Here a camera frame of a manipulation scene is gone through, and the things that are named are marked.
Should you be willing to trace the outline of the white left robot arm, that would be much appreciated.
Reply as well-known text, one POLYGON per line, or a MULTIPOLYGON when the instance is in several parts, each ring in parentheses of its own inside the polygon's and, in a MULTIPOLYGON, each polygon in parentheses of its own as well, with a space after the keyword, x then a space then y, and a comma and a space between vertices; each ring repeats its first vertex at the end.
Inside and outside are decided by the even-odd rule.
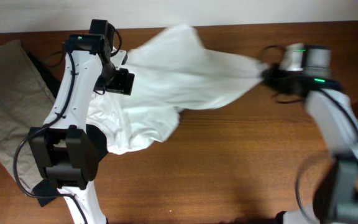
POLYGON ((107 223, 94 180, 101 159, 86 133, 94 93, 130 95, 135 75, 123 68, 127 52, 114 48, 119 37, 107 20, 94 19, 87 34, 72 34, 63 43, 65 72, 53 108, 41 127, 32 127, 29 143, 40 176, 66 200, 75 223, 107 223))

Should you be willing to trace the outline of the white t-shirt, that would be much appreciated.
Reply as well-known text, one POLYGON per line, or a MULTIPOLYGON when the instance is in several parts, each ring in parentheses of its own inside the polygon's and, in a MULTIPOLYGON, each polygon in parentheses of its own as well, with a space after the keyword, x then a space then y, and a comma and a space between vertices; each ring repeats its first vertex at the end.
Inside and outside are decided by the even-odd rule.
POLYGON ((135 75, 131 95, 93 95, 86 120, 117 155, 166 141, 181 111, 221 108, 261 81, 256 58, 208 50, 188 25, 166 28, 130 50, 124 68, 135 75))

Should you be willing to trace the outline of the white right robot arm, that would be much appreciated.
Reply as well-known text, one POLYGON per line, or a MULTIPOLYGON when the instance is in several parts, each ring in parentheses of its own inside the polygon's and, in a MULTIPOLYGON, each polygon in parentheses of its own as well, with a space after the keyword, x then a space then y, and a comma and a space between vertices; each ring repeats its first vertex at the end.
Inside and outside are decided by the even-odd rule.
POLYGON ((298 209, 278 214, 278 223, 358 223, 358 120, 342 85, 331 78, 329 48, 291 44, 277 47, 282 60, 265 67, 265 85, 278 94, 296 95, 314 119, 333 159, 313 203, 301 202, 300 179, 319 157, 305 162, 297 173, 298 209))

